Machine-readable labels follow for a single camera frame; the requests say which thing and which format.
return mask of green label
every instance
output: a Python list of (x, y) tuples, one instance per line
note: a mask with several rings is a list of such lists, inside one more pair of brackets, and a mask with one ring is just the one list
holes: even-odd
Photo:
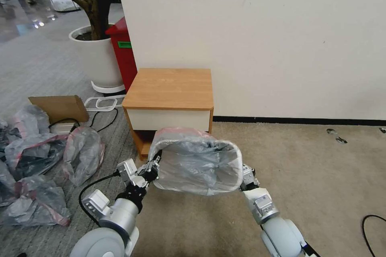
[(129, 41), (118, 41), (119, 48), (131, 48), (131, 42)]

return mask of nightstand top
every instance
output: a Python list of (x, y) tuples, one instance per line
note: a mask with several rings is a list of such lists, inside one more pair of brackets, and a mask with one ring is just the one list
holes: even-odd
[(125, 99), (124, 108), (211, 110), (210, 69), (139, 69)]

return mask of tiled floor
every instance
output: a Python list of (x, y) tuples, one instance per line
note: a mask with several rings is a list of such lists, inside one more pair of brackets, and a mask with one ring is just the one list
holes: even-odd
[(50, 0), (35, 0), (29, 5), (26, 0), (6, 0), (0, 5), (0, 45), (31, 30), (44, 29), (44, 26), (60, 16)]

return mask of cardboard box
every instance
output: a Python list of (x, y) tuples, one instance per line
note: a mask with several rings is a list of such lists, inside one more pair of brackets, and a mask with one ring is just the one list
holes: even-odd
[(30, 96), (29, 101), (44, 110), (50, 124), (65, 118), (74, 118), (78, 122), (89, 119), (88, 112), (79, 96)]

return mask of white wall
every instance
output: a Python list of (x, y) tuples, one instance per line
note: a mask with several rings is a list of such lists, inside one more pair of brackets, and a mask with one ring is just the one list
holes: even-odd
[(122, 0), (138, 67), (212, 69), (214, 115), (386, 119), (386, 0)]

